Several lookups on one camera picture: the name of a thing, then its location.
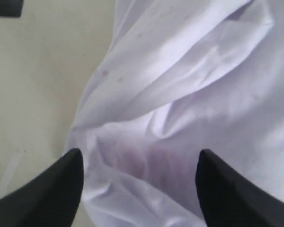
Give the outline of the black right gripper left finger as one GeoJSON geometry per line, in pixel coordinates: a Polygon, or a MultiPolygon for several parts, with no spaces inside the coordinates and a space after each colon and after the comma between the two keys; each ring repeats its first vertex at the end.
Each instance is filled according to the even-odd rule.
{"type": "Polygon", "coordinates": [[[83,157],[73,148],[40,175],[0,199],[0,227],[70,227],[83,189],[83,157]]]}

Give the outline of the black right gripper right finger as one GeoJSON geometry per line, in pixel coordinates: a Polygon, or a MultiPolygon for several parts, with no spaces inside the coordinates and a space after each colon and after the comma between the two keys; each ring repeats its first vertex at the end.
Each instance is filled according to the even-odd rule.
{"type": "Polygon", "coordinates": [[[284,203],[255,186],[209,149],[199,154],[195,184],[209,227],[284,227],[284,203]]]}

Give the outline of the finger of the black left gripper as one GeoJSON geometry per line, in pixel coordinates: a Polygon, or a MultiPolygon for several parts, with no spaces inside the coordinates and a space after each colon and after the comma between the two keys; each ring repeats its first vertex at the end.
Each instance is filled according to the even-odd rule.
{"type": "Polygon", "coordinates": [[[23,0],[0,0],[0,17],[21,17],[23,0]]]}

